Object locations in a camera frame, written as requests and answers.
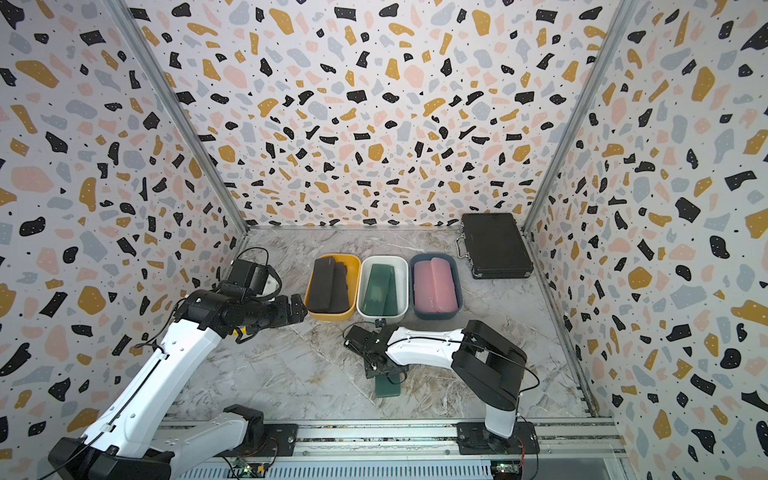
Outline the light green pencil case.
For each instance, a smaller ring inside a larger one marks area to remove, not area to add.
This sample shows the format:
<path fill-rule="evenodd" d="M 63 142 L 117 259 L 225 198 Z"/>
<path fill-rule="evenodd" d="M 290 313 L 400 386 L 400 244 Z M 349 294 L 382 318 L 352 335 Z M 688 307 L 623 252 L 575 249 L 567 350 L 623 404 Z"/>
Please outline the light green pencil case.
<path fill-rule="evenodd" d="M 395 269 L 392 265 L 371 265 L 361 311 L 371 317 L 395 316 L 398 313 Z"/>

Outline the pink pencil case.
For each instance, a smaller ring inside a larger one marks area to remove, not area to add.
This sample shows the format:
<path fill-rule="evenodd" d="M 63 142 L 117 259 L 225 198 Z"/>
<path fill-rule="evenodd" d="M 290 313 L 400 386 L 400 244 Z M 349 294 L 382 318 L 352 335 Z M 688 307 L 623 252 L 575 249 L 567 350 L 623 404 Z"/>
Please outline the pink pencil case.
<path fill-rule="evenodd" d="M 413 269 L 414 305 L 425 314 L 455 313 L 459 309 L 451 264 L 442 257 L 420 260 Z"/>

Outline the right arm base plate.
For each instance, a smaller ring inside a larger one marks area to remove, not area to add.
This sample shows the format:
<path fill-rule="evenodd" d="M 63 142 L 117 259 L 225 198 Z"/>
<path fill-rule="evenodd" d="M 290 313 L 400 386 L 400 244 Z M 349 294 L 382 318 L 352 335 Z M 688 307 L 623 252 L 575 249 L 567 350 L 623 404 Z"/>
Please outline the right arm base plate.
<path fill-rule="evenodd" d="M 456 433 L 461 455 L 540 453 L 534 425 L 527 421 L 517 421 L 509 439 L 490 433 L 483 422 L 460 422 Z"/>

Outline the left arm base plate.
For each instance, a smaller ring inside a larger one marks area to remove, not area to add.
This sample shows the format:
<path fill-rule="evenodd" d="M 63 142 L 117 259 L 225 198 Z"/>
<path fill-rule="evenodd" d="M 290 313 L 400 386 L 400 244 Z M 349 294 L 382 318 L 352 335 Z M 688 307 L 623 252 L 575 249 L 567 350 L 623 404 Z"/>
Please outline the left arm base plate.
<path fill-rule="evenodd" d="M 268 423 L 250 428 L 236 449 L 241 457 L 291 457 L 298 437 L 295 423 Z"/>

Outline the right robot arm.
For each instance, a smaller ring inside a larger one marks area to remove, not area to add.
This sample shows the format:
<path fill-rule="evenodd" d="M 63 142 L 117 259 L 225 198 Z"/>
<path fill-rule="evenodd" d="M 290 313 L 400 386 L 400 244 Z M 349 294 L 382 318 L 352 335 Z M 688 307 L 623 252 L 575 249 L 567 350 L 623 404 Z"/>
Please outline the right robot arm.
<path fill-rule="evenodd" d="M 508 453 L 525 444 L 515 429 L 527 355 L 480 320 L 450 331 L 411 330 L 387 325 L 367 330 L 349 328 L 344 346 L 363 360 L 365 375 L 383 385 L 398 386 L 409 367 L 423 365 L 453 371 L 485 405 L 480 433 L 462 433 L 459 445 L 472 453 Z"/>

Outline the dark grey pencil case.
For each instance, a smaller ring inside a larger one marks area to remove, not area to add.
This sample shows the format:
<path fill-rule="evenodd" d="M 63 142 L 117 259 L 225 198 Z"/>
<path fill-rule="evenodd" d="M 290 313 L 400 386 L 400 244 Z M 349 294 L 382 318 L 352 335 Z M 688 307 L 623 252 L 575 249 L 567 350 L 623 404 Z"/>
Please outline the dark grey pencil case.
<path fill-rule="evenodd" d="M 311 312 L 340 314 L 350 308 L 346 282 L 347 267 L 334 257 L 314 262 L 306 306 Z"/>

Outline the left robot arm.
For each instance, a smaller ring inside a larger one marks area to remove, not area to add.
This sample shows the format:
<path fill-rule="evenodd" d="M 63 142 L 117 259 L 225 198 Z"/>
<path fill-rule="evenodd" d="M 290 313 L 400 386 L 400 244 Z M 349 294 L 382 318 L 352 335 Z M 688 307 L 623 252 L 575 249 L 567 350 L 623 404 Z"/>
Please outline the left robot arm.
<path fill-rule="evenodd" d="M 63 479 L 175 479 L 222 453 L 253 454 L 268 445 L 263 413 L 241 405 L 177 439 L 153 439 L 192 374 L 228 335 L 242 344 L 305 319 L 300 295 L 264 291 L 269 278 L 282 281 L 271 265 L 236 258 L 218 287 L 181 299 L 164 337 L 148 340 L 152 355 L 118 399 L 80 437 L 64 437 L 52 448 L 54 473 Z"/>

